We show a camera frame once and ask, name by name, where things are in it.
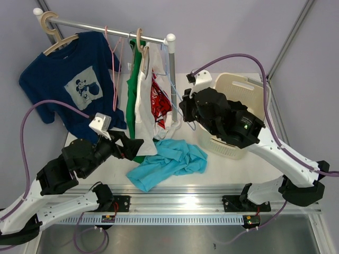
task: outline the navy blue t-shirt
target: navy blue t-shirt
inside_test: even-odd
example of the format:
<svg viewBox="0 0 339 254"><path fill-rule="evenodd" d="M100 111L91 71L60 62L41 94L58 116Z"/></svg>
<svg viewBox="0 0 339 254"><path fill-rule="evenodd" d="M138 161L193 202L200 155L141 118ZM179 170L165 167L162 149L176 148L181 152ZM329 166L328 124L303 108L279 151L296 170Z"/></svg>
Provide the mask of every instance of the navy blue t-shirt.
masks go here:
<svg viewBox="0 0 339 254"><path fill-rule="evenodd" d="M112 53L102 33L79 33L79 39L48 56L41 53L21 74L19 84L33 104L44 99L65 102L88 115L112 117L110 127L126 129L123 112L112 109ZM119 60L114 55L114 70ZM57 112L66 129L77 138L95 143L97 135L90 120L61 105L47 103L37 111L44 123L52 123Z"/></svg>

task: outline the turquoise cloth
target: turquoise cloth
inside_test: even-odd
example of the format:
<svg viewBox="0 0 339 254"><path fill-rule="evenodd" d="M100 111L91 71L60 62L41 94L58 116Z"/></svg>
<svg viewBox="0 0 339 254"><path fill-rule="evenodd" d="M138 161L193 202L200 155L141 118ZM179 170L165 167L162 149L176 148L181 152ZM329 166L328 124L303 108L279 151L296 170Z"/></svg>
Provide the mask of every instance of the turquoise cloth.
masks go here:
<svg viewBox="0 0 339 254"><path fill-rule="evenodd" d="M126 174L143 192L148 192L171 175L204 173L207 154L185 140L165 139L156 143L157 155L146 156L143 163Z"/></svg>

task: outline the laundry basket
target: laundry basket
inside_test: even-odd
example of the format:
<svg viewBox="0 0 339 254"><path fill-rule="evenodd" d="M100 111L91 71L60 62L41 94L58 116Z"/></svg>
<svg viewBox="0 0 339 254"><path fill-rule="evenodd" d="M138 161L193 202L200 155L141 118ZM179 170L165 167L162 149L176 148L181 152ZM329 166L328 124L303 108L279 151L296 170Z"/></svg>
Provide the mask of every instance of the laundry basket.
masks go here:
<svg viewBox="0 0 339 254"><path fill-rule="evenodd" d="M215 82L215 89L226 95L231 101L240 101L248 107L248 111L264 121L265 112L263 105L263 87L262 84L253 79L242 77L231 73L222 73ZM216 136L211 135L203 126L197 127L198 143L201 147L228 157L230 159L241 159L246 149L231 146Z"/></svg>

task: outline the gray wall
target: gray wall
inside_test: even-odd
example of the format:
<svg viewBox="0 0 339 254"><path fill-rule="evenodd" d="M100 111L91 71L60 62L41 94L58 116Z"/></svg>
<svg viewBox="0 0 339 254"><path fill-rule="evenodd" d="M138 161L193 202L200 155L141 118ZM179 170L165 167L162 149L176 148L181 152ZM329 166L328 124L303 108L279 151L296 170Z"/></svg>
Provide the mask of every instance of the gray wall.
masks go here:
<svg viewBox="0 0 339 254"><path fill-rule="evenodd" d="M317 1L273 77L292 147L339 170L339 1ZM322 210L339 251L339 179L325 177Z"/></svg>
<svg viewBox="0 0 339 254"><path fill-rule="evenodd" d="M0 207L7 207L24 192L19 130L31 103L21 90L21 72L50 43L33 15L34 1L3 1L0 8ZM27 120L24 140L31 179L60 154L66 137L60 120L45 125L33 112ZM19 253L20 247L6 253Z"/></svg>
<svg viewBox="0 0 339 254"><path fill-rule="evenodd" d="M164 38L174 33L176 67L186 73L230 53L249 53L272 66L305 0L47 0L60 18L108 25ZM75 29L61 28L66 35ZM131 59L125 47L124 59ZM258 72L247 59L232 59L211 72Z"/></svg>

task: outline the beige hanger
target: beige hanger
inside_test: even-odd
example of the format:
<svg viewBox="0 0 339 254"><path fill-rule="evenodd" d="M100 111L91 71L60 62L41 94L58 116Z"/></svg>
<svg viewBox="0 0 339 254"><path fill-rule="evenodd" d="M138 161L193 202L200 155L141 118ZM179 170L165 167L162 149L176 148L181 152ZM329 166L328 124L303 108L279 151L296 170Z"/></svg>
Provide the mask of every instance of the beige hanger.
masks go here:
<svg viewBox="0 0 339 254"><path fill-rule="evenodd" d="M49 17L59 17L58 14L56 14L55 12L44 12L41 16L40 16L40 25L42 27L42 29L47 33L47 34L52 34L55 36L57 43L55 43L54 45L52 45L50 48L48 48L47 50L45 50L43 53L48 56L49 54L51 54L53 51L55 51L56 49L60 48L62 45L65 45L71 41L74 41L76 39L79 38L79 36L77 34L72 35L68 38L65 39L61 39L60 34L58 33L58 31L56 29L49 29L46 25L46 19L48 19Z"/></svg>
<svg viewBox="0 0 339 254"><path fill-rule="evenodd" d="M147 59L148 59L147 66L149 66L149 48L148 48L148 46L144 47L143 45L140 45L141 35L142 35L142 29L138 28L138 30L137 30L137 49L141 53L140 69L144 74L146 74L145 61L146 61L146 57L147 57Z"/></svg>

